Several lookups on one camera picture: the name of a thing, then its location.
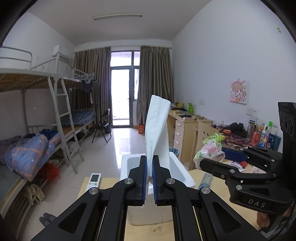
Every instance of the ceiling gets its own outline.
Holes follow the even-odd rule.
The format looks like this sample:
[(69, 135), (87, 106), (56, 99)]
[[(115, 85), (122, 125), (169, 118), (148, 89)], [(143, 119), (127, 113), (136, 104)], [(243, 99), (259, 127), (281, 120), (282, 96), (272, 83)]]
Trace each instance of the ceiling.
[[(119, 39), (173, 40), (210, 0), (38, 0), (30, 12), (75, 45)], [(142, 18), (94, 17), (142, 13)]]

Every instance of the wall socket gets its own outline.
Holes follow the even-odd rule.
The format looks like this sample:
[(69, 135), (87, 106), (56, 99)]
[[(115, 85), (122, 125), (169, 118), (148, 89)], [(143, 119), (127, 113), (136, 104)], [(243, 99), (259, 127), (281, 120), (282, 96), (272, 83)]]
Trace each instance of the wall socket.
[(246, 110), (246, 114), (247, 115), (252, 115), (252, 108), (247, 108), (247, 110)]
[(252, 116), (256, 116), (256, 117), (258, 117), (258, 110), (253, 110), (253, 111), (252, 111)]

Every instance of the desk drawer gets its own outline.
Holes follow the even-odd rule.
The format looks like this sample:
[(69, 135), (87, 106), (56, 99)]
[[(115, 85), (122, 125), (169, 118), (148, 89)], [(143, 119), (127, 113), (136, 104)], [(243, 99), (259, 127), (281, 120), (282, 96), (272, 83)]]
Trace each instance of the desk drawer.
[(179, 134), (184, 132), (184, 123), (182, 121), (176, 120), (175, 133), (176, 132), (178, 132)]
[(184, 132), (180, 132), (179, 130), (175, 130), (174, 139), (183, 140)]
[(181, 156), (182, 144), (183, 144), (183, 133), (180, 136), (175, 135), (174, 148), (176, 148), (180, 152), (179, 157)]

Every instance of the cartoon poster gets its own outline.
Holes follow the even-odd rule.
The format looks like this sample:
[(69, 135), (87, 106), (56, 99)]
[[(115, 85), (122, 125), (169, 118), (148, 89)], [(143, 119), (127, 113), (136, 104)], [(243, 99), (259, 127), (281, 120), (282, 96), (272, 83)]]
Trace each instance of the cartoon poster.
[(249, 99), (248, 81), (231, 81), (230, 83), (230, 101), (235, 103), (247, 104)]

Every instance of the bunk bed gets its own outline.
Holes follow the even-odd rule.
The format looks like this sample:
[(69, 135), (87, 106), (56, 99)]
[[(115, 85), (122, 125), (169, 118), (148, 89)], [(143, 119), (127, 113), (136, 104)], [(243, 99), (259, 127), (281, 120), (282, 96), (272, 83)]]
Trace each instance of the bunk bed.
[[(2, 57), (0, 56), (0, 59), (11, 59), (16, 61), (23, 61), (29, 63), (29, 69), (13, 69), (13, 68), (0, 68), (0, 93), (6, 92), (6, 91), (13, 91), (13, 90), (21, 90), (22, 93), (22, 100), (23, 100), (23, 114), (24, 114), (24, 120), (25, 120), (25, 126), (26, 126), (26, 132), (27, 134), (36, 134), (42, 131), (43, 129), (57, 129), (58, 134), (60, 135), (61, 142), (57, 143), (54, 148), (54, 152), (56, 153), (59, 149), (63, 152), (64, 159), (63, 161), (66, 161), (67, 165), (70, 166), (72, 164), (73, 170), (75, 173), (77, 173), (77, 167), (73, 165), (71, 162), (71, 158), (73, 154), (77, 151), (79, 151), (80, 157), (83, 160), (83, 157), (81, 155), (80, 146), (78, 143), (82, 141), (77, 140), (76, 134), (78, 134), (80, 131), (84, 130), (87, 126), (89, 126), (93, 121), (95, 120), (95, 115), (93, 114), (93, 117), (89, 117), (86, 122), (84, 122), (84, 125), (74, 126), (71, 110), (70, 110), (70, 104), (69, 104), (69, 98), (67, 94), (68, 88), (74, 88), (81, 84), (82, 81), (85, 81), (86, 83), (95, 81), (93, 74), (87, 74), (84, 72), (81, 72), (77, 69), (74, 69), (67, 59), (63, 59), (62, 56), (58, 53), (56, 57), (51, 58), (48, 61), (45, 61), (43, 63), (40, 63), (36, 66), (32, 65), (32, 54), (28, 51), (12, 48), (12, 47), (4, 47), (1, 48), (4, 49), (10, 49), (10, 50), (16, 50), (23, 53), (30, 54), (30, 60), (29, 59), (19, 59), (14, 57)], [(70, 77), (62, 77), (58, 74), (58, 67), (59, 67), (59, 61), (65, 61), (68, 66), (72, 69), (72, 74)], [(54, 64), (54, 72), (50, 73), (50, 65)], [(54, 107), (55, 107), (55, 115), (56, 115), (56, 123), (53, 124), (44, 124), (44, 125), (28, 125), (27, 120), (27, 113), (26, 113), (26, 98), (25, 93), (28, 89), (50, 89)], [(63, 89), (62, 94), (58, 94), (57, 90), (59, 88)], [(58, 103), (57, 103), (57, 97), (58, 96), (65, 96), (68, 112), (64, 114), (59, 114), (58, 111)], [(62, 126), (61, 124), (61, 117), (69, 116), (70, 119), (70, 127), (69, 126)], [(74, 138), (78, 147), (70, 153), (67, 147), (66, 142), (70, 139)], [(29, 202), (27, 198), (23, 196), (24, 192), (24, 186), (27, 183), (27, 180), (18, 175), (16, 172), (10, 172), (6, 166), (0, 165), (0, 213), (2, 217), (5, 219), (8, 223), (13, 224), (14, 227), (14, 234), (16, 238), (18, 238), (18, 235), (20, 233), (21, 226), (24, 222), (24, 218), (29, 211), (29, 208), (31, 205), (33, 205), (37, 200), (36, 196), (33, 197), (32, 202)], [(47, 180), (41, 180), (40, 183), (38, 183), (39, 187), (43, 187)]]

